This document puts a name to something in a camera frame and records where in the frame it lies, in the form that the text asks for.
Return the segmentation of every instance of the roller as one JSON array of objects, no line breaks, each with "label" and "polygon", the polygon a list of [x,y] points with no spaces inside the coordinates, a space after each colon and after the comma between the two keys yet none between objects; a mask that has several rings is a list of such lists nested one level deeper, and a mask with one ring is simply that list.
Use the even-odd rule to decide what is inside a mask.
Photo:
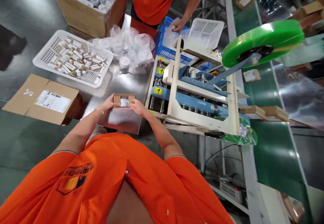
[{"label": "roller", "polygon": [[222,63],[232,68],[252,54],[260,54],[257,63],[274,60],[294,49],[304,39],[299,22],[295,20],[275,21],[252,29],[230,42],[224,49]]}]

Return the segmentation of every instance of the hand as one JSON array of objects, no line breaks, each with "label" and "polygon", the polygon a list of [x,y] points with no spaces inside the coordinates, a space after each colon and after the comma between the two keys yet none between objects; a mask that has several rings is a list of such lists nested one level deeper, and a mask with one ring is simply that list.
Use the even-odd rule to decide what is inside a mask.
[{"label": "hand", "polygon": [[112,94],[110,97],[107,98],[100,106],[103,111],[106,111],[109,108],[112,108],[113,106],[120,106],[119,102],[113,102],[114,94]]},{"label": "hand", "polygon": [[173,28],[172,31],[174,31],[174,32],[181,31],[186,23],[187,23],[186,19],[184,19],[184,18],[180,19],[178,22],[175,22],[175,23],[172,24],[172,25],[175,26],[175,28]]},{"label": "hand", "polygon": [[137,99],[132,100],[131,104],[129,105],[131,109],[134,110],[134,112],[136,112],[137,115],[140,115],[142,117],[145,117],[146,115],[148,115],[148,113],[150,114],[151,112],[144,107],[144,105]]}]

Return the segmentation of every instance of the barcode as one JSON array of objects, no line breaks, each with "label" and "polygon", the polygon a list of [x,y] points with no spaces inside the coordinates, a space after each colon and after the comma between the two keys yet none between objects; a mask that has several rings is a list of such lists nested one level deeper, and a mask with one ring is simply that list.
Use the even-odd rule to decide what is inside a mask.
[{"label": "barcode", "polygon": [[55,97],[57,97],[57,98],[61,98],[61,96],[56,95],[56,94],[54,94],[54,93],[51,93],[51,95],[52,95],[52,96],[55,96]]}]

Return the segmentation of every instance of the stainless steel table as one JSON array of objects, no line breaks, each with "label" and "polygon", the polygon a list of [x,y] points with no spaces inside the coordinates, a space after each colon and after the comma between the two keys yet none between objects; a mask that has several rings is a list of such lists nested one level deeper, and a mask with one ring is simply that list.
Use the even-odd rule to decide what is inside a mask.
[{"label": "stainless steel table", "polygon": [[[118,64],[112,62],[99,88],[91,88],[68,78],[35,67],[32,59],[55,33],[63,29],[71,32],[55,0],[4,0],[0,4],[0,23],[18,37],[26,38],[23,51],[11,58],[8,67],[0,71],[0,100],[8,101],[31,74],[78,89],[89,102],[83,117],[100,105],[112,93],[134,93],[135,98],[145,102],[149,89],[153,64],[141,66],[119,74]],[[125,15],[123,27],[134,27],[140,33],[155,36],[156,30]],[[99,125],[138,134],[141,117],[132,110],[106,113]]]}]

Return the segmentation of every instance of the person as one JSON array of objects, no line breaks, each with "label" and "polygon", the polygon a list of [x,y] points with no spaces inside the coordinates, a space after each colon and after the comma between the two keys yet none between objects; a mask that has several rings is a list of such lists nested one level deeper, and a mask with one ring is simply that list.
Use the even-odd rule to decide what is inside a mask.
[{"label": "person", "polygon": [[28,173],[0,207],[0,223],[233,223],[179,144],[140,101],[130,107],[150,123],[164,161],[126,134],[88,141],[102,112],[120,105],[112,98]]},{"label": "person", "polygon": [[[173,0],[133,0],[131,16],[154,29],[157,29],[161,21],[169,11]],[[186,11],[178,22],[173,25],[173,31],[179,32],[186,25],[192,13],[195,11],[201,0],[189,0]]]}]

